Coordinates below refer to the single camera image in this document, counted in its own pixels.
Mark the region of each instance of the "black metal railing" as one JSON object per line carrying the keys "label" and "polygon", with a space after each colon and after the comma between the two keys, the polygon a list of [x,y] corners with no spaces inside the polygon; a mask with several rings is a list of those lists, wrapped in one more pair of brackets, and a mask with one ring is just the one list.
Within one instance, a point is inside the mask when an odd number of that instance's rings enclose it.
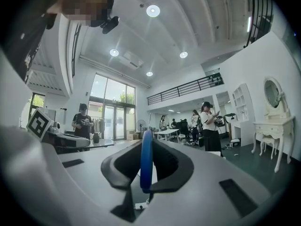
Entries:
{"label": "black metal railing", "polygon": [[76,47],[77,47],[77,40],[79,39],[79,32],[80,32],[81,25],[77,24],[74,40],[73,40],[73,47],[72,47],[72,78],[75,76],[75,55],[76,55]]}
{"label": "black metal railing", "polygon": [[193,92],[197,92],[200,90],[208,89],[223,84],[224,81],[222,80],[221,74],[216,73],[148,97],[148,105],[184,96]]}
{"label": "black metal railing", "polygon": [[249,43],[254,43],[267,34],[272,26],[273,1],[272,0],[252,0],[251,26],[247,47]]}

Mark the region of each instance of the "doorway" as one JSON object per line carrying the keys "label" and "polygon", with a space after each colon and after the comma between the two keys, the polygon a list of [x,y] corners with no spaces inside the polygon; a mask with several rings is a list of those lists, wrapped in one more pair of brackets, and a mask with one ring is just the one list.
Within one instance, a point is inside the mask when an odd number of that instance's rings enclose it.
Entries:
{"label": "doorway", "polygon": [[114,141],[126,139],[126,108],[106,105],[104,107],[105,138]]}

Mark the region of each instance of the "blue disc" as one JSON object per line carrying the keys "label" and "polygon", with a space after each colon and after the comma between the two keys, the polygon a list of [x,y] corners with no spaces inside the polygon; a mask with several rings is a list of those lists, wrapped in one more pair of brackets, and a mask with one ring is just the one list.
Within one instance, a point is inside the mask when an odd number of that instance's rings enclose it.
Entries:
{"label": "blue disc", "polygon": [[149,193],[152,178],[152,132],[144,132],[141,148],[140,187],[146,194]]}

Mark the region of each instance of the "oval mirror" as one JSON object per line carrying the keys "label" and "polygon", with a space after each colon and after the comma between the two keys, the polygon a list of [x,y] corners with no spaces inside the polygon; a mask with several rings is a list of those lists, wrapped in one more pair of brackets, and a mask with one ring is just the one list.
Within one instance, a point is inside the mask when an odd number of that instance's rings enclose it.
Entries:
{"label": "oval mirror", "polygon": [[277,108],[279,105],[279,91],[276,84],[273,81],[266,81],[264,85],[265,96],[269,104]]}

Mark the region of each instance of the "black skirt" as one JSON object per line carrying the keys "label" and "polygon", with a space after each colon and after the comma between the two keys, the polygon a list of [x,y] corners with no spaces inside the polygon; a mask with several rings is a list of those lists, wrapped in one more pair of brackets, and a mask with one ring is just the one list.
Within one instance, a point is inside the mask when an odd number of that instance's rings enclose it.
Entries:
{"label": "black skirt", "polygon": [[204,145],[205,151],[207,152],[221,152],[222,155],[222,146],[220,135],[216,130],[203,130],[203,137],[204,137]]}

